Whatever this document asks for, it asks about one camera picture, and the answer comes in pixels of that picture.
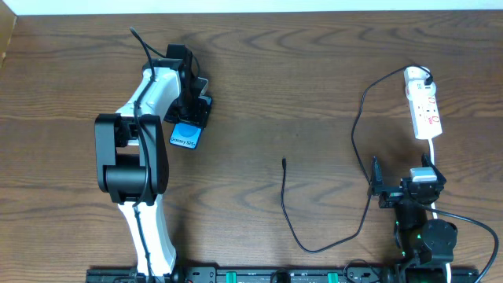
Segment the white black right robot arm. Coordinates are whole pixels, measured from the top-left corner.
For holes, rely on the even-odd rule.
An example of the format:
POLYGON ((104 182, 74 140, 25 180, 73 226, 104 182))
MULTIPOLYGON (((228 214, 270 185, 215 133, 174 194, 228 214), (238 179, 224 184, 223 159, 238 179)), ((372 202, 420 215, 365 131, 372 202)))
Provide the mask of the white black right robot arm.
POLYGON ((445 177, 424 154, 421 167, 412 168, 397 186, 388 186, 376 157, 368 194, 379 197, 380 208, 395 212, 395 241, 402 250, 384 280, 388 282, 446 282, 446 264, 453 261, 457 227, 442 219, 429 219, 427 210, 438 200, 445 177))

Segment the blue Galaxy smartphone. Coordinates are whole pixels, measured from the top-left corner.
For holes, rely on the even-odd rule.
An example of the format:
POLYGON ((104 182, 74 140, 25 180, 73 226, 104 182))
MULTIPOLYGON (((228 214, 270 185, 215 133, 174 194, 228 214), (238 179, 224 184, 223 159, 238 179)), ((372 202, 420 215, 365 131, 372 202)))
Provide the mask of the blue Galaxy smartphone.
POLYGON ((178 123, 174 126, 169 142, 186 149, 196 149, 203 130, 199 127, 178 123))

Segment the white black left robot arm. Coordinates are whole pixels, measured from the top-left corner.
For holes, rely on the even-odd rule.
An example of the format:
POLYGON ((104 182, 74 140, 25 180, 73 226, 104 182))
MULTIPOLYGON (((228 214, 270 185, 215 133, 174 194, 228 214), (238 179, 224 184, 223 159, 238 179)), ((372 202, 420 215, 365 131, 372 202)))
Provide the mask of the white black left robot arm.
POLYGON ((95 119, 97 184, 117 204, 130 228, 138 255, 137 271, 148 279, 175 271, 177 252, 163 211, 169 179, 166 145, 195 149, 212 99, 199 62, 181 44, 150 58, 129 101, 113 114, 95 119))

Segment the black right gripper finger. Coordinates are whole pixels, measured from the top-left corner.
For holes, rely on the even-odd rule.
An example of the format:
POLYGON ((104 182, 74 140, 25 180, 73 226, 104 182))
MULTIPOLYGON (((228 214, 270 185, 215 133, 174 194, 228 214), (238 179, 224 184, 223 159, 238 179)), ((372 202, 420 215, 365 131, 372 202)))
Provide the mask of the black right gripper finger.
POLYGON ((372 160, 371 186, 373 189, 384 185, 383 175, 378 159, 374 156, 372 160))
POLYGON ((443 174, 438 170, 438 168, 431 161, 431 157, 427 153, 423 153, 421 156, 422 167, 429 167, 435 173, 437 177, 437 182, 446 183, 446 178, 443 174))

